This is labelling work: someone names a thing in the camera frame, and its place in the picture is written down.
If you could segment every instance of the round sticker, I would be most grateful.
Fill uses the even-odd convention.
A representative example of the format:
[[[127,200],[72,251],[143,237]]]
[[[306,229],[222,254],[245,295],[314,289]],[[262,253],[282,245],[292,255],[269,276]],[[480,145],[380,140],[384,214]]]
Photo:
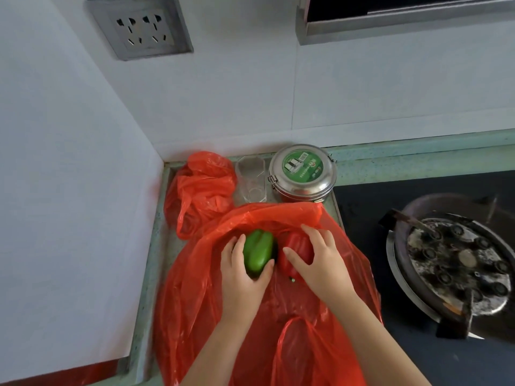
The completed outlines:
[[[310,151],[294,150],[283,161],[283,172],[286,177],[298,183],[316,180],[322,171],[322,160]]]

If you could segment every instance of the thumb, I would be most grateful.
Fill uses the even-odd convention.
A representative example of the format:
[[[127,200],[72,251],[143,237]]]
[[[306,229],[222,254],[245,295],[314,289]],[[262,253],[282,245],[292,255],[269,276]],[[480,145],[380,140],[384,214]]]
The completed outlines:
[[[297,270],[297,272],[304,277],[304,274],[307,272],[308,265],[300,258],[300,256],[295,252],[292,248],[284,247],[284,254],[288,261],[292,263],[293,268]]]
[[[274,273],[274,263],[274,259],[268,260],[268,263],[263,268],[263,271],[257,280],[258,283],[263,286],[263,288],[266,288],[270,283],[270,279],[272,279],[272,274]]]

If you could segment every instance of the red plastic bag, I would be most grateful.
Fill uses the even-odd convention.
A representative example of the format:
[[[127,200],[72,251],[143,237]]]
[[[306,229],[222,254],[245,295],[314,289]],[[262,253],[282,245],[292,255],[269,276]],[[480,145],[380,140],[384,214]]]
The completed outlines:
[[[332,232],[357,294],[381,319],[368,259],[320,203],[252,203],[203,227],[186,244],[160,290],[154,347],[165,385],[186,375],[222,315],[220,254],[232,236],[260,228],[277,236],[301,223]],[[231,385],[363,385],[344,330],[313,292],[277,269],[245,338]]]
[[[190,239],[196,230],[234,207],[235,188],[236,173],[229,159],[211,152],[190,155],[166,193],[168,226],[177,226],[180,239]]]

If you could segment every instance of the gas burner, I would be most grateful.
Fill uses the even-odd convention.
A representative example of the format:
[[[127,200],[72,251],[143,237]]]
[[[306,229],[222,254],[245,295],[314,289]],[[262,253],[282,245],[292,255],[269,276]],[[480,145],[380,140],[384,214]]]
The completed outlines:
[[[515,253],[499,235],[512,237],[511,214],[463,195],[431,194],[391,210],[380,224],[391,230],[394,277],[440,323],[437,335],[465,338],[472,331],[515,341]]]

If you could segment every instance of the black glass stovetop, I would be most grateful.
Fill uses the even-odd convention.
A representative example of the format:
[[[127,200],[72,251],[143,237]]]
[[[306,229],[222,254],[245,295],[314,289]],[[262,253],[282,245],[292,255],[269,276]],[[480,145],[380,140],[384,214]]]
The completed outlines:
[[[387,231],[377,222],[390,208],[439,192],[474,199],[498,196],[498,206],[515,213],[515,171],[433,177],[335,187],[345,232],[368,257],[381,294],[383,322],[433,385],[515,384],[515,344],[496,340],[435,337],[437,324],[398,286],[386,257]]]

